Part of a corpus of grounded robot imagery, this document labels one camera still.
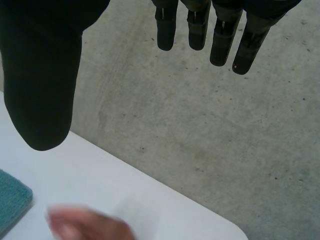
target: human hand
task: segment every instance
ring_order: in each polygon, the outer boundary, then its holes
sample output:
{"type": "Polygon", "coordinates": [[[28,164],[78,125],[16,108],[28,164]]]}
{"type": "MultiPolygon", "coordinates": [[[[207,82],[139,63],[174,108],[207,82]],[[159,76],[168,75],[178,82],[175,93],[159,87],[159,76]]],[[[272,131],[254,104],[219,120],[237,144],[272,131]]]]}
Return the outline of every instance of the human hand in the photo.
{"type": "Polygon", "coordinates": [[[61,240],[135,240],[125,222],[85,207],[50,208],[47,220],[61,240]]]}

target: concrete floor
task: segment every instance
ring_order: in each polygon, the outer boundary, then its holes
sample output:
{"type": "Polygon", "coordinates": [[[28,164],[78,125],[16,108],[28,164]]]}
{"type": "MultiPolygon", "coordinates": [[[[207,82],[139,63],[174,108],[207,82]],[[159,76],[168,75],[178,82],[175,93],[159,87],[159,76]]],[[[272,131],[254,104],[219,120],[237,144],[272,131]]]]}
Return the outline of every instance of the concrete floor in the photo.
{"type": "Polygon", "coordinates": [[[247,75],[157,48],[151,1],[111,1],[83,36],[72,131],[237,224],[250,240],[320,239],[320,4],[305,0],[247,75]]]}

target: black finger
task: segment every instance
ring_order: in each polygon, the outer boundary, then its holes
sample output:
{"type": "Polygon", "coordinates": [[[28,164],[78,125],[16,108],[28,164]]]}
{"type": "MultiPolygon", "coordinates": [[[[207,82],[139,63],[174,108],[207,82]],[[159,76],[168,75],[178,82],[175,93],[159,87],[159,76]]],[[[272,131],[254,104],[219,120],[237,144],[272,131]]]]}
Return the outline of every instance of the black finger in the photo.
{"type": "Polygon", "coordinates": [[[221,67],[227,62],[243,9],[239,1],[233,1],[224,5],[216,2],[213,0],[217,19],[213,34],[210,62],[215,66],[221,67]]]}
{"type": "Polygon", "coordinates": [[[179,0],[164,3],[153,1],[156,5],[155,19],[157,26],[157,44],[161,50],[169,51],[174,45],[176,34],[176,16],[179,0]]]}
{"type": "Polygon", "coordinates": [[[182,0],[188,8],[189,45],[202,50],[206,43],[211,0],[182,0]]]}
{"type": "Polygon", "coordinates": [[[232,64],[232,70],[236,74],[244,75],[249,71],[270,27],[278,20],[260,18],[247,13],[245,29],[232,64]]]}

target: teal cloth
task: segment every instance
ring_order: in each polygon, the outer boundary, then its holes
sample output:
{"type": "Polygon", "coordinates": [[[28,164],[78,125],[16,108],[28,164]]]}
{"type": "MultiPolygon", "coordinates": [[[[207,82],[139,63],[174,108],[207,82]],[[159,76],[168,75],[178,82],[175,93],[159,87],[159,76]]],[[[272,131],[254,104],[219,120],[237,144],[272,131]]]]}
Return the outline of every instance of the teal cloth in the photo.
{"type": "Polygon", "coordinates": [[[0,169],[0,236],[27,210],[32,199],[30,188],[0,169]]]}

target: white table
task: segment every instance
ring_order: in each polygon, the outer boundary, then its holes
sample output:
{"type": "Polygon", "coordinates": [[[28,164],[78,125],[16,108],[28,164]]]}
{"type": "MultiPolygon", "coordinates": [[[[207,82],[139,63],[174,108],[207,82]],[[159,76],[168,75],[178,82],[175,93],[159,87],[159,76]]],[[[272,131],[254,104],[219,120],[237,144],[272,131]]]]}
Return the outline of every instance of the white table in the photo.
{"type": "Polygon", "coordinates": [[[47,206],[81,204],[120,217],[138,240],[248,240],[233,223],[70,132],[59,147],[32,150],[0,92],[0,168],[29,186],[33,207],[3,240],[53,240],[47,206]]]}

